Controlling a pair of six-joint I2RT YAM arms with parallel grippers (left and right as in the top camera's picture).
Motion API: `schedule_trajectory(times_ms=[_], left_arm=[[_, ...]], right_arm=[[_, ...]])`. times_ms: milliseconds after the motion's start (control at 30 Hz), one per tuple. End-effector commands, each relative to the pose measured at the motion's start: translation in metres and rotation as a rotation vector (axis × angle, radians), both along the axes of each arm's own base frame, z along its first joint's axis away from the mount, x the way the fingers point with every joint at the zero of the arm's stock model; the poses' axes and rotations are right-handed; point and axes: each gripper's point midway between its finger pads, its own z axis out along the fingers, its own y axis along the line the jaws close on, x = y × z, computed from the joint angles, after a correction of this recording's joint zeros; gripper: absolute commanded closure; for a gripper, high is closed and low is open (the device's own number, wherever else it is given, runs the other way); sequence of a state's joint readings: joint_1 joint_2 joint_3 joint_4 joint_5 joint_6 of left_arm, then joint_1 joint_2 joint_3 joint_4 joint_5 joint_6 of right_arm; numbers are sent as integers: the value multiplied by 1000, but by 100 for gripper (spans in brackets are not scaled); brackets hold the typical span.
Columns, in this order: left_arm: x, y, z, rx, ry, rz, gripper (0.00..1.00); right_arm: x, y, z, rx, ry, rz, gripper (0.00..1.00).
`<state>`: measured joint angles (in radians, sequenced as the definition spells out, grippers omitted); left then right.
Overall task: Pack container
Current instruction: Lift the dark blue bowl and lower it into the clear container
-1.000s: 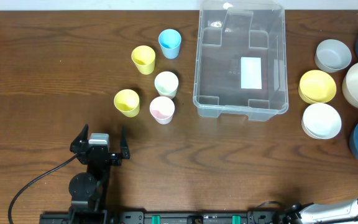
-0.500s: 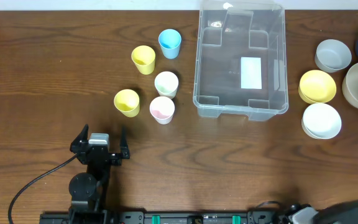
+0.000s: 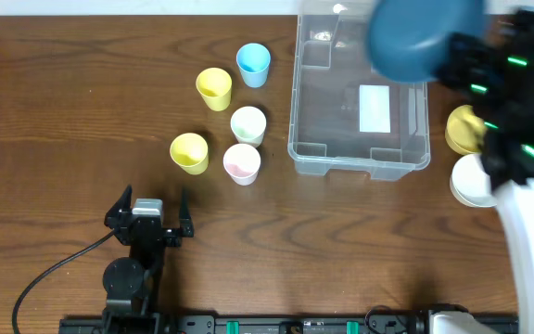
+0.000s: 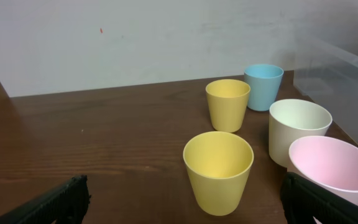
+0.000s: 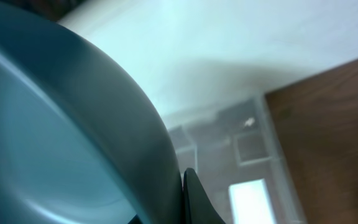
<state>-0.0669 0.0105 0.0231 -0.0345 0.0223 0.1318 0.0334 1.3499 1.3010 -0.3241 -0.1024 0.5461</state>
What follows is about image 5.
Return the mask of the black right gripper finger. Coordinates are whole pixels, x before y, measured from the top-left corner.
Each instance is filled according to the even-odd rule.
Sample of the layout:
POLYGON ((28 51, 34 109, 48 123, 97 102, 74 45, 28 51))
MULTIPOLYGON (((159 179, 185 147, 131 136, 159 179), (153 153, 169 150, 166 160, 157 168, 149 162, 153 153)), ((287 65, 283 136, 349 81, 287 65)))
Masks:
POLYGON ((192 168, 187 168, 184 173, 183 200, 186 224, 225 224, 192 168))

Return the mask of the dark blue large bowl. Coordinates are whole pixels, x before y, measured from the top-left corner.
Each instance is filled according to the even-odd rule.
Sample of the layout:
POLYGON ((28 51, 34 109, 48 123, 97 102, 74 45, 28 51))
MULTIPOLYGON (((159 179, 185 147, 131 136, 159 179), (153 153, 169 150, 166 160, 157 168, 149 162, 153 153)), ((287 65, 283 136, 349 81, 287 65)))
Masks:
POLYGON ((0 2, 0 223, 182 223, 158 112, 96 46, 0 2))

